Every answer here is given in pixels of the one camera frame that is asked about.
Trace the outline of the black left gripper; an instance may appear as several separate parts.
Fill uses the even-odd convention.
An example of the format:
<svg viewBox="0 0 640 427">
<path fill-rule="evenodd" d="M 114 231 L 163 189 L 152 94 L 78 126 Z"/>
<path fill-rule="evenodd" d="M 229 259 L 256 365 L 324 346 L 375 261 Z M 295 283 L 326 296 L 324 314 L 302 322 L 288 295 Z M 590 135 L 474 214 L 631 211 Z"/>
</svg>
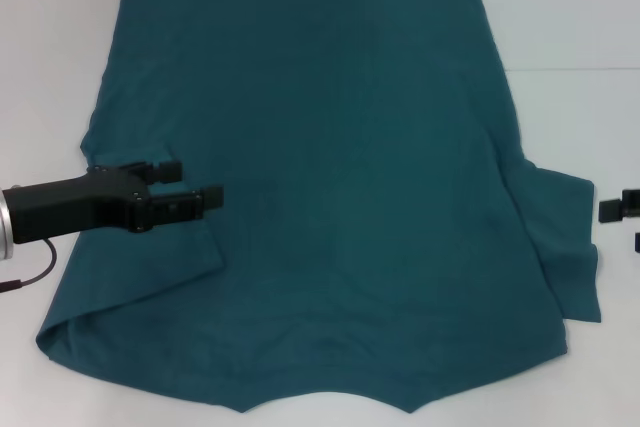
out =
<svg viewBox="0 0 640 427">
<path fill-rule="evenodd" d="M 25 244 L 103 227 L 134 233 L 200 220 L 224 205 L 224 187 L 150 196 L 149 185 L 180 182 L 180 161 L 94 166 L 81 177 L 8 191 L 13 241 Z"/>
</svg>

